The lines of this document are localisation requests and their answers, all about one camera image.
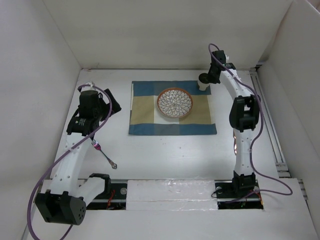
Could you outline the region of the blue beige checkered placemat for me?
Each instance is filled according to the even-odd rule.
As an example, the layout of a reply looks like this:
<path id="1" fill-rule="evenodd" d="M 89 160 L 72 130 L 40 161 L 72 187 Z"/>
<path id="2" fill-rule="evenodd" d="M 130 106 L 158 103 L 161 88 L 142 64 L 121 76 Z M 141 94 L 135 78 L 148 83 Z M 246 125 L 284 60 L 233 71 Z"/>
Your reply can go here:
<path id="1" fill-rule="evenodd" d="M 167 117 L 157 106 L 158 96 L 166 89 L 172 88 L 182 89 L 192 97 L 192 109 L 184 117 Z M 211 88 L 200 91 L 195 80 L 133 81 L 128 134 L 134 136 L 216 135 Z"/>

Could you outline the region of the patterned ceramic plate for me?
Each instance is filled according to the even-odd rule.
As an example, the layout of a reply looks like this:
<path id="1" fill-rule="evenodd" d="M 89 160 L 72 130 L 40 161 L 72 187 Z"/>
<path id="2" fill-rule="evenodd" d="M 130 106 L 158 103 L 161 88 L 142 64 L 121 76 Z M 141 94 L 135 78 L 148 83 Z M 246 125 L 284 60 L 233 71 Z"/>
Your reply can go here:
<path id="1" fill-rule="evenodd" d="M 159 112 L 168 118 L 179 119 L 187 116 L 193 108 L 192 96 L 184 89 L 172 87 L 163 90 L 157 97 Z"/>

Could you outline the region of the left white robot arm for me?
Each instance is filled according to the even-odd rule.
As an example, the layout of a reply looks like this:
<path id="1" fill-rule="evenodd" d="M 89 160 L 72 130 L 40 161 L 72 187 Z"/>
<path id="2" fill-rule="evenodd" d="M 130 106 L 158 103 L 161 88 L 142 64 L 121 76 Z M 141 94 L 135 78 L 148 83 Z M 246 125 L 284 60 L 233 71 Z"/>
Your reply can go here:
<path id="1" fill-rule="evenodd" d="M 87 206 L 97 196 L 104 199 L 112 192 L 108 174 L 92 173 L 83 185 L 78 185 L 78 178 L 95 133 L 122 108 L 108 88 L 85 84 L 78 90 L 79 105 L 66 129 L 66 156 L 58 161 L 46 192 L 35 197 L 35 205 L 47 223 L 80 225 Z"/>

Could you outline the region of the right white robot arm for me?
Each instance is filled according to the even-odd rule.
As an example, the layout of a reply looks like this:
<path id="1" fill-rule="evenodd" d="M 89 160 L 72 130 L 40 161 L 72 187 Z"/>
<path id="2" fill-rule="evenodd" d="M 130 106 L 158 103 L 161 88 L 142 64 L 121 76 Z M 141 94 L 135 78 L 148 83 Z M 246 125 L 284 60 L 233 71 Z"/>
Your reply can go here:
<path id="1" fill-rule="evenodd" d="M 256 186 L 256 173 L 252 167 L 253 132 L 259 122 L 259 98 L 255 90 L 244 84 L 235 66 L 227 62 L 223 50 L 210 51 L 211 64 L 208 73 L 198 77 L 198 88 L 205 91 L 210 84 L 223 84 L 233 103 L 229 124 L 233 128 L 236 145 L 236 163 L 231 182 L 216 184 L 218 199 L 238 199 L 251 193 Z"/>

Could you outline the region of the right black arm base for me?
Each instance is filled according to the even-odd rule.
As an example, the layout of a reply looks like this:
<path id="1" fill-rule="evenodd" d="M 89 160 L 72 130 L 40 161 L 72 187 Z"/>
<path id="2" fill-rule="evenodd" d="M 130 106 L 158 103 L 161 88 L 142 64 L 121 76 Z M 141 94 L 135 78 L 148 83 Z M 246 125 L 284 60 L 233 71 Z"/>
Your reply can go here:
<path id="1" fill-rule="evenodd" d="M 216 180 L 211 194 L 217 201 L 219 210 L 247 210 L 264 208 L 258 182 L 254 173 L 250 175 L 233 174 L 232 180 Z"/>

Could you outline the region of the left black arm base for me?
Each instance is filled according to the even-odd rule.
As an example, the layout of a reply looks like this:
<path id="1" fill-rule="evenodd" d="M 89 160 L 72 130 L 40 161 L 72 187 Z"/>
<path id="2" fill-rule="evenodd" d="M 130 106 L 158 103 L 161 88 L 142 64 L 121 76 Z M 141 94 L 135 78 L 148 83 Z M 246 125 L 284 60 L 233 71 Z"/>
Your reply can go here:
<path id="1" fill-rule="evenodd" d="M 75 196 L 84 201 L 87 210 L 125 210 L 127 188 L 127 182 L 113 182 L 109 175 L 93 174 L 78 186 Z"/>

